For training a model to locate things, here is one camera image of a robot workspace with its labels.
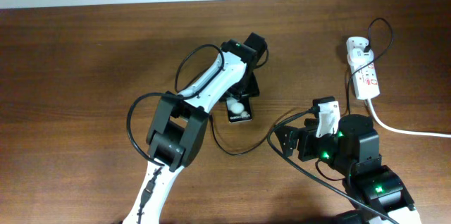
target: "green light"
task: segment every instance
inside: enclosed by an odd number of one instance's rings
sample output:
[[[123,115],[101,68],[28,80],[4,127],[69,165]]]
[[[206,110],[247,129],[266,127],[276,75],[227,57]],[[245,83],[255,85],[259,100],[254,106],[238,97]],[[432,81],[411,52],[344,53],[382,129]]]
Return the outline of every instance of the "green light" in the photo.
[[[330,158],[329,154],[326,151],[323,152],[323,158]]]

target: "power strip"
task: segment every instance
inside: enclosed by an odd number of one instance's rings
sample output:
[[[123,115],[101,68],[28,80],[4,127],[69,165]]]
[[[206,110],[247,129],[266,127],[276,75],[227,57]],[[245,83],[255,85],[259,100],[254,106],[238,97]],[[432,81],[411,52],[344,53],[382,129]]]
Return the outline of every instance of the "power strip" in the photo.
[[[351,66],[351,73],[373,60],[374,53],[372,50],[364,52],[367,45],[368,39],[364,37],[350,37],[346,41],[347,62]],[[374,63],[354,74],[352,82],[358,100],[372,99],[381,93]]]

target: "white cable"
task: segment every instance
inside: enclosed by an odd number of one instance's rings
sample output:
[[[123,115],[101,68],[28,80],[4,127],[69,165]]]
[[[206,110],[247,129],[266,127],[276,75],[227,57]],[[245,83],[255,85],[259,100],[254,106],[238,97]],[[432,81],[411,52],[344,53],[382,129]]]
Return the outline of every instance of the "white cable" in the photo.
[[[387,130],[390,130],[392,132],[397,132],[397,133],[404,133],[404,134],[408,134],[408,135],[421,135],[421,136],[432,136],[432,137],[449,137],[451,138],[451,135],[447,135],[444,133],[434,133],[434,132],[412,132],[412,131],[407,131],[407,130],[399,130],[399,129],[395,129],[392,128],[388,125],[386,125],[385,123],[382,123],[382,121],[378,118],[378,116],[376,115],[376,112],[374,111],[374,107],[373,107],[373,103],[371,103],[371,99],[367,99],[366,100],[366,105],[369,107],[369,110],[371,111],[371,115],[373,116],[374,120],[381,125],[382,127],[384,127]]]

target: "brown wooden surface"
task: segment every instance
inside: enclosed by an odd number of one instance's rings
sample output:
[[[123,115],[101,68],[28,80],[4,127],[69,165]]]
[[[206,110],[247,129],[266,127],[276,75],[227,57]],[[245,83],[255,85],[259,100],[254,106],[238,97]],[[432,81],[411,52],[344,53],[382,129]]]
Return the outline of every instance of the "brown wooden surface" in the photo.
[[[196,46],[244,41],[250,32],[266,38],[271,57],[256,71],[261,96],[252,100],[252,122],[230,125],[224,104],[213,109],[230,150],[253,145],[278,116],[309,108],[314,98],[333,95],[343,112],[345,40],[365,36],[377,16],[395,30],[393,48],[376,64],[382,94],[373,102],[379,117],[393,127],[449,133],[450,2],[240,0],[2,10],[1,222],[124,218],[146,168],[125,134],[129,105],[146,92],[172,90],[176,68]],[[373,31],[380,51],[385,28]],[[181,83],[214,57],[205,51],[187,63]],[[351,100],[355,113],[367,114],[361,101],[354,95]],[[156,103],[143,102],[133,118],[144,147]],[[449,223],[451,141],[376,129],[383,162],[407,185],[423,223]],[[312,161],[302,166],[316,174]],[[161,219],[277,223],[350,209],[266,143],[231,157],[207,132],[199,155],[175,181]]]

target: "wood grain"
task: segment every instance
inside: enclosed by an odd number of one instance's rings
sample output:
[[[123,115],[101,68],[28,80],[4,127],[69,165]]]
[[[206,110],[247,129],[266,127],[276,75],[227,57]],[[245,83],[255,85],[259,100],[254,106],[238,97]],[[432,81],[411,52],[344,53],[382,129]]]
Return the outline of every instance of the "wood grain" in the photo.
[[[392,49],[376,66],[380,119],[393,127],[450,133],[450,1],[240,0],[0,11],[0,219],[124,218],[146,168],[125,134],[129,105],[146,92],[172,90],[178,64],[195,47],[244,41],[250,32],[266,38],[271,57],[256,71],[261,96],[252,100],[252,122],[230,125],[223,104],[213,109],[230,150],[253,145],[278,116],[309,108],[314,98],[333,95],[344,111],[345,40],[364,36],[377,16],[395,30]],[[380,51],[385,28],[373,31]],[[182,79],[215,56],[200,53]],[[353,112],[367,114],[354,96],[351,102]],[[140,144],[156,103],[143,102],[133,118]],[[407,185],[423,223],[449,223],[451,141],[376,129],[383,162]],[[316,173],[312,162],[302,166]],[[196,160],[176,180],[161,219],[280,223],[350,209],[267,144],[246,156],[226,156],[208,132]]]

